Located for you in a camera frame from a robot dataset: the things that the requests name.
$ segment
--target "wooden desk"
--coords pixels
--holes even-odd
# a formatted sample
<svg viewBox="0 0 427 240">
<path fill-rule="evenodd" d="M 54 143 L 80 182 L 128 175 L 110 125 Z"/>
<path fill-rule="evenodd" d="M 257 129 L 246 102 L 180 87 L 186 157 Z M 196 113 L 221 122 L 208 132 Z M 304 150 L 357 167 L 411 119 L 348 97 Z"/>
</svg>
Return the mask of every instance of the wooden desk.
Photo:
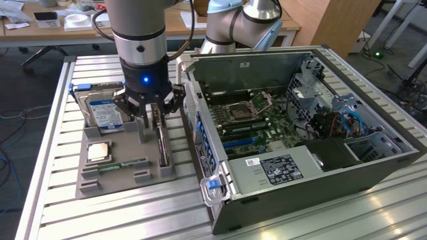
<svg viewBox="0 0 427 240">
<path fill-rule="evenodd" d="M 22 12 L 34 19 L 34 12 L 52 12 L 64 9 L 64 7 L 42 7 L 37 2 L 25 2 Z M 180 12 L 182 9 L 189 10 L 188 3 L 180 3 L 174 7 L 165 10 L 165 35 L 168 40 L 185 40 L 189 30 L 186 29 Z M 281 45 L 289 46 L 293 41 L 296 31 L 300 26 L 291 20 L 282 11 L 282 27 L 280 36 L 285 36 Z M 61 26 L 64 26 L 64 17 L 60 16 Z M 18 29 L 6 29 L 4 24 L 10 21 L 4 17 L 0 26 L 0 47 L 29 47 L 49 45 L 76 45 L 76 44 L 98 44 L 109 43 L 106 39 L 100 37 L 94 30 L 64 31 L 64 27 L 38 28 L 36 22 L 30 22 L 28 27 Z M 112 33 L 110 28 L 101 29 L 106 34 Z M 196 30 L 194 39 L 204 39 L 205 30 Z"/>
</svg>

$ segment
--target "blue cable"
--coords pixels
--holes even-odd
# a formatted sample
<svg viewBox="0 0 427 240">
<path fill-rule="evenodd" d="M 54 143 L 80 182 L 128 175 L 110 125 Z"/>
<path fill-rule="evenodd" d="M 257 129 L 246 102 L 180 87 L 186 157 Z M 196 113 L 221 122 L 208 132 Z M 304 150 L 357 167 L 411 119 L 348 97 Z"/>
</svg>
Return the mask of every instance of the blue cable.
<svg viewBox="0 0 427 240">
<path fill-rule="evenodd" d="M 359 120 L 359 124 L 361 125 L 363 133 L 365 133 L 365 132 L 367 132 L 367 125 L 364 124 L 360 115 L 359 115 L 355 111 L 349 111 L 349 110 L 348 110 L 348 111 L 344 111 L 344 112 L 341 113 L 341 115 L 340 115 L 340 121 L 341 121 L 341 123 L 343 123 L 344 129 L 345 129 L 348 132 L 352 131 L 352 130 L 349 129 L 349 127 L 347 126 L 347 124 L 345 124 L 345 118 L 344 118 L 344 115 L 345 115 L 345 114 L 351 114 L 351 115 L 355 116 L 355 118 Z"/>
<path fill-rule="evenodd" d="M 10 142 L 9 145 L 6 145 L 4 147 L 0 147 L 0 149 L 2 150 L 2 149 L 6 149 L 6 148 L 12 147 L 12 145 L 16 144 L 18 140 L 21 140 L 21 138 L 24 136 L 24 133 L 25 133 L 25 127 L 22 125 L 20 125 L 20 124 L 6 123 L 4 121 L 0 121 L 0 124 L 9 125 L 9 126 L 17 126 L 17 127 L 21 128 L 20 136 L 14 139 L 14 141 Z"/>
<path fill-rule="evenodd" d="M 18 203 L 18 201 L 21 200 L 21 184 L 20 184 L 20 180 L 18 180 L 18 177 L 16 176 L 16 171 L 14 171 L 14 167 L 13 167 L 13 164 L 4 158 L 4 157 L 0 157 L 0 160 L 5 161 L 5 164 L 8 164 L 8 167 L 10 168 L 12 170 L 12 174 L 13 174 L 13 178 L 14 178 L 14 181 L 16 181 L 16 185 L 17 185 L 17 197 L 16 197 L 16 200 L 14 202 L 10 204 L 10 206 L 8 206 L 8 208 L 0 212 L 0 217 L 6 213 L 6 211 L 13 208 L 13 206 Z"/>
</svg>

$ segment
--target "white cable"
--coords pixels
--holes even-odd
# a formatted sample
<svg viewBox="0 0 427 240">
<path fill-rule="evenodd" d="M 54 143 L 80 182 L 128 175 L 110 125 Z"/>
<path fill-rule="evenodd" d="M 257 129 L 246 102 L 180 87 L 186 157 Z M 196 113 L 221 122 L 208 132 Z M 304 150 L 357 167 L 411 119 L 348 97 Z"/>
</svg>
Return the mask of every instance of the white cable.
<svg viewBox="0 0 427 240">
<path fill-rule="evenodd" d="M 46 115 L 41 115 L 41 116 L 34 116 L 34 117 L 24 117 L 25 114 L 28 114 L 29 112 L 32 112 L 33 110 L 38 110 L 38 109 L 44 109 L 44 108 L 50 108 L 52 105 L 41 105 L 41 106 L 36 106 L 36 107 L 32 107 L 32 108 L 28 108 L 25 110 L 22 110 L 17 115 L 12 115 L 12 116 L 2 116 L 0 115 L 0 118 L 1 119 L 14 119 L 14 118 L 26 118 L 26 119 L 42 119 L 45 117 L 49 116 L 49 114 Z"/>
</svg>

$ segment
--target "aluminum extrusion table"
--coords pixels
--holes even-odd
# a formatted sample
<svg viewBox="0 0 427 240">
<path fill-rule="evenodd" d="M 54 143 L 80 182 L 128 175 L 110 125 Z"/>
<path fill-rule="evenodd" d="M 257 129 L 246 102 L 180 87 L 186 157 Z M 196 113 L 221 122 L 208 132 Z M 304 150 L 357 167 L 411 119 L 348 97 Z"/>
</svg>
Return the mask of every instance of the aluminum extrusion table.
<svg viewBox="0 0 427 240">
<path fill-rule="evenodd" d="M 319 51 L 427 145 L 425 128 L 332 51 L 323 48 Z M 176 67 L 173 64 L 168 67 L 173 82 Z M 184 141 L 182 122 L 176 116 L 169 116 L 166 126 L 178 179 L 76 199 L 84 121 L 68 95 L 68 85 L 121 79 L 117 55 L 81 56 L 62 65 L 16 239 L 427 239 L 425 156 L 368 191 L 213 236 Z M 349 93 L 329 72 L 325 72 L 324 80 L 339 94 Z"/>
</svg>

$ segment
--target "blue pcie slot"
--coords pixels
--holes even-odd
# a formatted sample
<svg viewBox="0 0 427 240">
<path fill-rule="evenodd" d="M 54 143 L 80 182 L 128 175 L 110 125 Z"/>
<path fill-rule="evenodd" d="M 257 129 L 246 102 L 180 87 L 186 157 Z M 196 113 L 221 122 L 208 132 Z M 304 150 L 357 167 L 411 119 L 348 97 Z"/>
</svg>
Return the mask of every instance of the blue pcie slot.
<svg viewBox="0 0 427 240">
<path fill-rule="evenodd" d="M 210 171 L 213 173 L 214 169 L 216 169 L 216 162 L 214 162 L 214 158 L 210 157 L 210 161 L 209 161 L 209 164 L 210 164 Z"/>
<path fill-rule="evenodd" d="M 233 147 L 238 147 L 238 146 L 242 146 L 242 145 L 253 144 L 257 139 L 258 139 L 258 137 L 254 136 L 254 137 L 250 137 L 250 138 L 245 138 L 242 140 L 225 142 L 221 145 L 222 145 L 224 149 L 233 148 Z"/>
</svg>

